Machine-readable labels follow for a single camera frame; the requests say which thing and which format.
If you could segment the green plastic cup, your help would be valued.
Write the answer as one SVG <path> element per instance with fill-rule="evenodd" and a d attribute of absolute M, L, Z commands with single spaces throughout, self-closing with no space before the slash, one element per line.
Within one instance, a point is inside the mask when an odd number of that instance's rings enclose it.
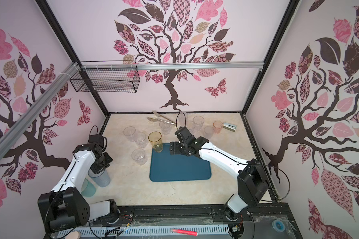
<path fill-rule="evenodd" d="M 92 197 L 96 193 L 95 186 L 88 180 L 84 179 L 83 184 L 81 186 L 81 195 L 83 197 Z"/>

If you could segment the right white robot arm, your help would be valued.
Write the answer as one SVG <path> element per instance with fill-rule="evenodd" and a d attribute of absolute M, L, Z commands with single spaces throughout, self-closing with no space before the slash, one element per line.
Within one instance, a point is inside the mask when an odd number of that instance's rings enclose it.
<path fill-rule="evenodd" d="M 223 206 L 229 220 L 236 220 L 244 208 L 259 204 L 270 183 L 265 166 L 258 160 L 238 158 L 202 136 L 196 138 L 185 126 L 181 126 L 175 135 L 178 141 L 170 143 L 171 155 L 195 156 L 218 166 L 237 180 L 237 192 Z"/>

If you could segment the grey blue plastic cup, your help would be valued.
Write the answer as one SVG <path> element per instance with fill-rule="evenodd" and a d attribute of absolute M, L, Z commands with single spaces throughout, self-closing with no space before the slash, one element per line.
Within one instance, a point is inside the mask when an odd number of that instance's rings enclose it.
<path fill-rule="evenodd" d="M 94 173 L 91 169 L 88 170 L 89 177 L 99 186 L 106 187 L 110 184 L 111 179 L 106 169 L 103 169 L 99 173 Z"/>

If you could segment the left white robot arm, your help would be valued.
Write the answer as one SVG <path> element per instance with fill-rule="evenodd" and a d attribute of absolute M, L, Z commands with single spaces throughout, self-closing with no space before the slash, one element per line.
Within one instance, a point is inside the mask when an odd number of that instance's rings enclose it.
<path fill-rule="evenodd" d="M 79 144 L 60 181 L 39 197 L 37 204 L 48 236 L 84 226 L 92 220 L 119 219 L 120 212 L 113 199 L 89 204 L 81 194 L 88 172 L 102 173 L 113 161 L 105 151 L 107 144 L 107 138 L 100 134 L 91 135 L 86 144 Z"/>

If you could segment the amber yellow tall glass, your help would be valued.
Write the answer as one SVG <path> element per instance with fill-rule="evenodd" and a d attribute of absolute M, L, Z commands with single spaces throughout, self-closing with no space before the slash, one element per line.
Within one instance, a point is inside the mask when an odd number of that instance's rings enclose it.
<path fill-rule="evenodd" d="M 151 143 L 153 150 L 155 152 L 162 152 L 163 150 L 163 142 L 162 142 L 162 134 L 158 131 L 154 131 L 149 134 L 148 140 Z"/>

